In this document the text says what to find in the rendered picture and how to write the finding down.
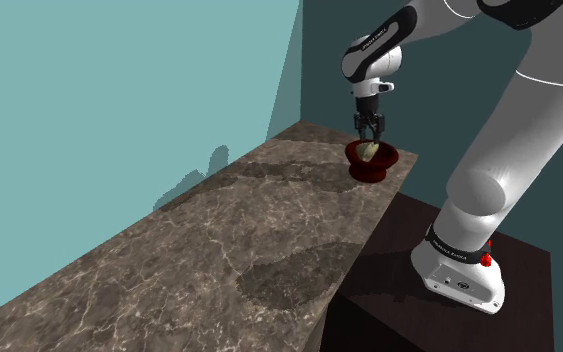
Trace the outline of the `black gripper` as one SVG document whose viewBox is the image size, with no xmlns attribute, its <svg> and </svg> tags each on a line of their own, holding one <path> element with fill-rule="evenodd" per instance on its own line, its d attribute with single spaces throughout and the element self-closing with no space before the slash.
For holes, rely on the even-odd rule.
<svg viewBox="0 0 563 352">
<path fill-rule="evenodd" d="M 378 112 L 378 96 L 356 97 L 355 106 L 354 128 L 358 131 L 360 140 L 367 141 L 366 130 L 370 128 L 373 136 L 372 142 L 378 145 L 385 128 L 385 118 Z"/>
</svg>

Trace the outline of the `dark robot stand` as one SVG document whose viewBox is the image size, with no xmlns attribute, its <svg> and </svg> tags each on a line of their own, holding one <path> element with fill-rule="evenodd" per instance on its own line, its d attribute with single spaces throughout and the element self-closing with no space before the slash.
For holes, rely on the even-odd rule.
<svg viewBox="0 0 563 352">
<path fill-rule="evenodd" d="M 429 291 L 412 267 L 437 213 L 394 196 L 329 305 L 320 352 L 555 352 L 549 252 L 495 233 L 506 298 L 485 314 Z"/>
</svg>

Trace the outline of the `pale beige rounded object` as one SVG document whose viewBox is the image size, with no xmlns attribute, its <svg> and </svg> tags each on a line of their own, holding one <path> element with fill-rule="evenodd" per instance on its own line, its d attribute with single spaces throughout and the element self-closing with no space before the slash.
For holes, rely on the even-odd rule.
<svg viewBox="0 0 563 352">
<path fill-rule="evenodd" d="M 361 161 L 370 162 L 379 149 L 379 144 L 373 141 L 362 142 L 356 146 L 356 154 Z"/>
</svg>

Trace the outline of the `dark red bowl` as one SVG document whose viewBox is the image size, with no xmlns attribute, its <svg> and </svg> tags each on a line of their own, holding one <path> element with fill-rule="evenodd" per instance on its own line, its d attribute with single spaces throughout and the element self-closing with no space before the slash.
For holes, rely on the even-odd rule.
<svg viewBox="0 0 563 352">
<path fill-rule="evenodd" d="M 368 162 L 357 154 L 356 147 L 360 140 L 355 140 L 345 147 L 345 156 L 350 163 L 349 174 L 357 181 L 378 183 L 383 181 L 392 167 L 399 160 L 398 151 L 391 145 L 380 142 L 375 155 Z"/>
</svg>

